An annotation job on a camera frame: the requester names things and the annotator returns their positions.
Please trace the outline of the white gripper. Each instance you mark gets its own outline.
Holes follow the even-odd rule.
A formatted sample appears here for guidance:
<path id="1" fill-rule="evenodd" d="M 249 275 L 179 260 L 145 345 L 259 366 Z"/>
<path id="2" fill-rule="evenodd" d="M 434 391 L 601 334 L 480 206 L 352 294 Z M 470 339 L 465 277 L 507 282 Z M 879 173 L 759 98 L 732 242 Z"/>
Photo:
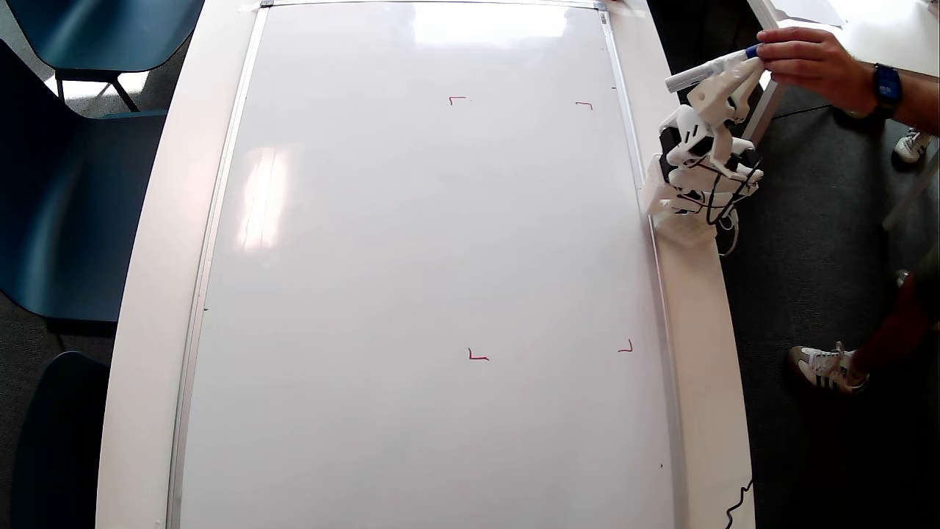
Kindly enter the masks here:
<path id="1" fill-rule="evenodd" d="M 661 162 L 671 167 L 709 163 L 725 167 L 731 161 L 733 137 L 726 121 L 742 123 L 737 104 L 748 97 L 764 71 L 761 58 L 735 58 L 724 63 L 690 91 L 690 104 L 679 105 L 659 125 Z"/>

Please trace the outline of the person's bare hand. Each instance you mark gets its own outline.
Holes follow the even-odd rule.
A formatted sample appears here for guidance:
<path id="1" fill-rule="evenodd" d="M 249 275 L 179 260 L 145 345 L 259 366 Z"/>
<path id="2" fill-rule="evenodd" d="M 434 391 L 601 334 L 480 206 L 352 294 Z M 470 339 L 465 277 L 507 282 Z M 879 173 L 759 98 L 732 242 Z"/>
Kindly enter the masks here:
<path id="1" fill-rule="evenodd" d="M 870 114 L 876 108 L 872 67 L 852 57 L 831 32 L 769 28 L 756 39 L 756 53 L 775 83 L 811 91 L 849 112 Z"/>

